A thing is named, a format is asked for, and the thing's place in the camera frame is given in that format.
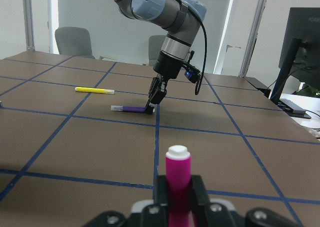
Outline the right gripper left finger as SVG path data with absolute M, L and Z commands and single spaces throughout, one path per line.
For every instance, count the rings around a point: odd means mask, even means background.
M 169 201 L 167 179 L 156 178 L 153 199 L 140 200 L 131 207 L 129 217 L 121 212 L 108 210 L 100 213 L 85 224 L 86 227 L 168 227 Z

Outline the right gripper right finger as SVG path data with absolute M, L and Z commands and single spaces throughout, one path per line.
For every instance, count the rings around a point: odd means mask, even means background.
M 268 208 L 255 207 L 241 216 L 228 200 L 209 198 L 200 175 L 191 176 L 191 210 L 197 227 L 299 227 Z

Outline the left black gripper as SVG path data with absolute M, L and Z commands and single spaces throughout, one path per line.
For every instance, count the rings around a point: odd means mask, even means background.
M 153 66 L 153 70 L 158 75 L 152 78 L 145 106 L 146 114 L 152 114 L 155 106 L 164 99 L 167 94 L 167 80 L 176 79 L 184 63 L 184 60 L 171 57 L 162 50 L 159 52 Z

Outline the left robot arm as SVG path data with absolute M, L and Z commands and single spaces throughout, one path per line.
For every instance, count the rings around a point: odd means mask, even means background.
M 167 31 L 158 57 L 153 66 L 157 73 L 152 79 L 148 100 L 144 108 L 152 114 L 167 94 L 170 79 L 176 79 L 180 70 L 185 69 L 185 77 L 195 84 L 195 94 L 199 94 L 204 70 L 199 70 L 190 61 L 190 50 L 199 29 L 204 28 L 205 5 L 197 0 L 113 0 L 122 15 L 129 19 L 150 22 Z

